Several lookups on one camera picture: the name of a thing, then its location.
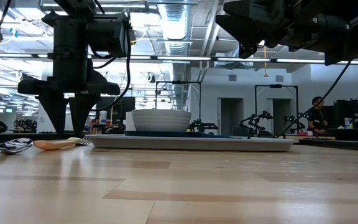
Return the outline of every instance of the spoon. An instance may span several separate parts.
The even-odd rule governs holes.
[[[27,150],[32,146],[33,141],[28,138],[13,139],[0,144],[0,153],[13,155]]]

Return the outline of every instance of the black shirt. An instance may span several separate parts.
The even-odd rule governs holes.
[[[314,128],[317,128],[318,130],[326,129],[326,126],[324,125],[323,122],[324,121],[323,114],[320,110],[313,109],[309,114],[308,121],[312,121]]]

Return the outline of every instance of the orange utensil handle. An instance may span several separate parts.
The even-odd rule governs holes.
[[[34,145],[43,150],[56,150],[56,149],[61,149],[63,147],[74,146],[75,143],[73,141],[51,142],[51,141],[39,140],[39,141],[34,141]]]

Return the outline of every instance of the wall vent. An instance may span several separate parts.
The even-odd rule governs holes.
[[[229,81],[230,82],[236,82],[237,81],[237,75],[229,75]]]
[[[284,76],[283,75],[276,75],[276,82],[284,82]]]

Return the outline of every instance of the doorway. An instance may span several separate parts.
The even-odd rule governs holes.
[[[290,99],[272,99],[273,101],[273,133],[282,132],[289,123],[284,124],[284,116],[291,115]]]
[[[233,128],[244,119],[244,99],[218,98],[218,134],[233,135]]]

